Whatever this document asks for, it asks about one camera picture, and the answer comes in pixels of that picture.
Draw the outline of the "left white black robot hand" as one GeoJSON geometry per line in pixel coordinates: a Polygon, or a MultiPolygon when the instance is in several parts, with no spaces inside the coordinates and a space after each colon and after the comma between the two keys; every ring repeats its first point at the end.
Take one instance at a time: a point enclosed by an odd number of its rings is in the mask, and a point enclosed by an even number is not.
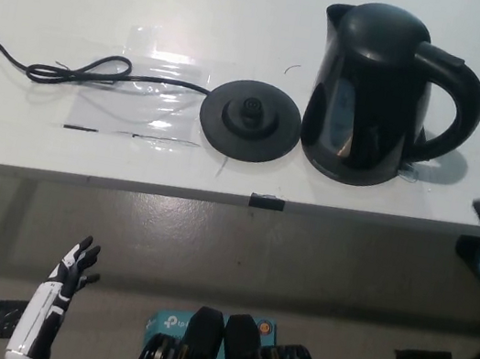
{"type": "Polygon", "coordinates": [[[91,236],[77,243],[35,291],[5,349],[5,359],[50,359],[73,296],[100,280],[87,272],[96,264],[99,245],[91,236]]]}

